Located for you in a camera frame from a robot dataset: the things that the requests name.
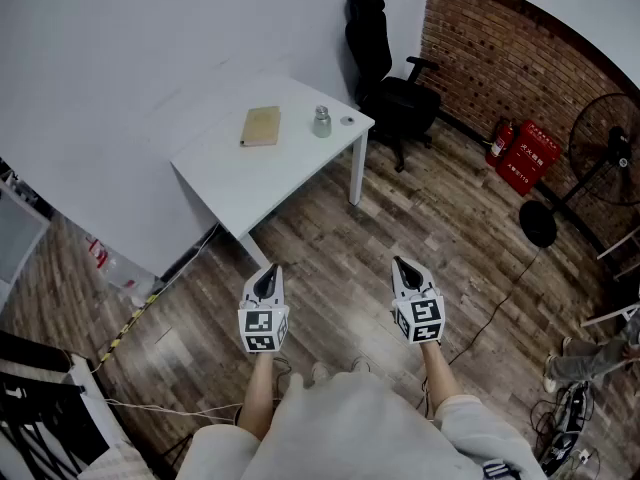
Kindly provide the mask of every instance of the chair armrest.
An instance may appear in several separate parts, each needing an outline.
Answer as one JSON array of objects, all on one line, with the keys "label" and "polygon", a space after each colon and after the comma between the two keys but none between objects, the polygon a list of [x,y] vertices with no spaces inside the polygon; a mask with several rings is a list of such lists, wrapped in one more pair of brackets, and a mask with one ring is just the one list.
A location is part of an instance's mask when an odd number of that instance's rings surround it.
[{"label": "chair armrest", "polygon": [[418,79],[418,75],[420,71],[424,68],[429,68],[434,71],[438,71],[440,66],[438,66],[435,62],[431,62],[430,60],[423,59],[421,57],[407,57],[407,62],[413,64],[413,69],[411,70],[411,74],[409,75],[408,82],[414,83]]}]

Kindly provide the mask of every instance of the person's foot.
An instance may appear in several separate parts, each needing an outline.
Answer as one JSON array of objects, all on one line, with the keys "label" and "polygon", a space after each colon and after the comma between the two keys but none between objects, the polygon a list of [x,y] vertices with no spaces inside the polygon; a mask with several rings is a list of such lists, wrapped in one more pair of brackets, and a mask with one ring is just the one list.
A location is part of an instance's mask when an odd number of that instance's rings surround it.
[{"label": "person's foot", "polygon": [[549,371],[549,363],[554,357],[556,356],[549,354],[547,360],[544,362],[544,376],[542,377],[542,386],[547,393],[554,393],[557,388],[556,381],[547,376],[547,372]]},{"label": "person's foot", "polygon": [[370,372],[371,366],[367,363],[366,358],[363,356],[356,357],[351,363],[351,371],[352,372]]},{"label": "person's foot", "polygon": [[563,356],[563,357],[564,357],[564,354],[565,354],[565,352],[566,352],[566,350],[567,350],[567,347],[569,346],[569,343],[571,343],[571,340],[572,340],[572,339],[573,339],[573,338],[568,338],[568,337],[567,337],[567,338],[564,338],[564,339],[562,340],[562,347],[560,348],[560,351],[561,351],[561,353],[562,353],[562,356]]},{"label": "person's foot", "polygon": [[326,382],[330,377],[331,375],[329,374],[329,370],[327,370],[324,363],[318,361],[311,367],[311,378],[313,379],[314,384]]}]

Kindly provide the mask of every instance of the black office chair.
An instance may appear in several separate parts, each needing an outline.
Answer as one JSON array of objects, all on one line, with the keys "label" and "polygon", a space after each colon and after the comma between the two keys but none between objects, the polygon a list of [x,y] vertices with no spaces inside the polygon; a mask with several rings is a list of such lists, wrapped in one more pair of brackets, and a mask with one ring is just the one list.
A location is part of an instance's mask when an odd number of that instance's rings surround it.
[{"label": "black office chair", "polygon": [[437,70],[438,65],[418,57],[408,57],[414,64],[408,80],[388,76],[391,52],[387,39],[384,0],[347,0],[349,22],[347,43],[360,70],[356,103],[362,113],[375,120],[374,139],[391,147],[396,155],[396,171],[404,169],[403,138],[413,138],[431,147],[426,131],[436,118],[440,95],[415,81],[423,68]]}]

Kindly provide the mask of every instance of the gray pants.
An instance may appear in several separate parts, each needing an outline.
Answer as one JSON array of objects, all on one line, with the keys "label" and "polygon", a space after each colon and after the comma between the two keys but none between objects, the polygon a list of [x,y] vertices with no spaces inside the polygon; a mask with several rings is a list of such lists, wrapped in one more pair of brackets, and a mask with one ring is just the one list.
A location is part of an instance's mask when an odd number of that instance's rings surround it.
[{"label": "gray pants", "polygon": [[627,340],[618,336],[603,345],[571,340],[564,357],[555,357],[549,362],[547,376],[559,381],[593,380],[628,362],[622,358],[626,344]]}]

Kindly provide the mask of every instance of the fan base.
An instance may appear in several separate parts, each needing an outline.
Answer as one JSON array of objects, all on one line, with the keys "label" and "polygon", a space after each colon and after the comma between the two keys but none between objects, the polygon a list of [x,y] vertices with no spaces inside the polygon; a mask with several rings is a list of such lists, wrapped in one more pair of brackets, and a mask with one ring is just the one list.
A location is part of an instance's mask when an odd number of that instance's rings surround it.
[{"label": "fan base", "polygon": [[520,227],[529,241],[538,247],[549,247],[556,241],[556,221],[551,211],[539,201],[527,201],[522,205]]}]

